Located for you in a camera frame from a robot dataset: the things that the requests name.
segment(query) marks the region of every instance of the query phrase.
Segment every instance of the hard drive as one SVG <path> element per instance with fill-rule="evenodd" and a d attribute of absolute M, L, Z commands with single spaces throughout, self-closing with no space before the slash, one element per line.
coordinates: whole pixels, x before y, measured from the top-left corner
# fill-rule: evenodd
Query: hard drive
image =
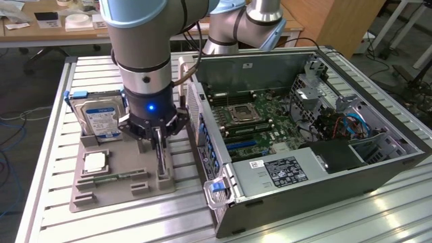
<path fill-rule="evenodd" d="M 82 135 L 94 135 L 98 142 L 121 140 L 118 118 L 125 115 L 125 104 L 120 90 L 106 92 L 77 91 L 65 93 L 82 129 Z"/>

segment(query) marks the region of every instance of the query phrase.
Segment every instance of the blue led light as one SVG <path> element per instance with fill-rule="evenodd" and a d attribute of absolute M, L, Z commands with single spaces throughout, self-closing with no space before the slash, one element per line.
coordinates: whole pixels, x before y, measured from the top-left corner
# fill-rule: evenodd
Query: blue led light
<path fill-rule="evenodd" d="M 149 111 L 153 111 L 156 109 L 156 106 L 149 104 L 146 108 L 148 108 Z"/>

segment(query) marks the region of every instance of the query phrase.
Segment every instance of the barcode sticker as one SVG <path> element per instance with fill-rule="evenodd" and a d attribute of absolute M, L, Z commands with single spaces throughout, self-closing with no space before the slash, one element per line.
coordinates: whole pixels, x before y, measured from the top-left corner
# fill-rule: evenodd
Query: barcode sticker
<path fill-rule="evenodd" d="M 264 161 L 262 160 L 252 161 L 252 162 L 249 162 L 249 164 L 250 164 L 252 169 L 264 167 Z"/>

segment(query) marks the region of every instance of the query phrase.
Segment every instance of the wooden cabinet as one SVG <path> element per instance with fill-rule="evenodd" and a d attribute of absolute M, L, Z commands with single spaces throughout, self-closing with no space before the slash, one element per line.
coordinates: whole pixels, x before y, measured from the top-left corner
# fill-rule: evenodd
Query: wooden cabinet
<path fill-rule="evenodd" d="M 349 58 L 385 0 L 281 0 L 296 21 L 304 26 L 300 37 L 330 45 Z M 313 46 L 300 40 L 297 46 Z"/>

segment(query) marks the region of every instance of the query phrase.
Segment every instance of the slotted metal table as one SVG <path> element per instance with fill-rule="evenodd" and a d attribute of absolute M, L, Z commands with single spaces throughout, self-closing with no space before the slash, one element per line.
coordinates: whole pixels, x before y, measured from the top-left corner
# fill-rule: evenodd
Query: slotted metal table
<path fill-rule="evenodd" d="M 173 53 L 173 79 L 178 57 L 192 54 Z M 330 58 L 432 147 L 430 130 L 338 54 Z M 328 74 L 334 88 L 349 95 L 350 87 Z M 432 242 L 430 157 L 374 192 L 216 239 L 185 131 L 169 139 L 176 192 L 70 213 L 80 125 L 62 93 L 120 86 L 109 56 L 66 60 L 16 242 Z"/>

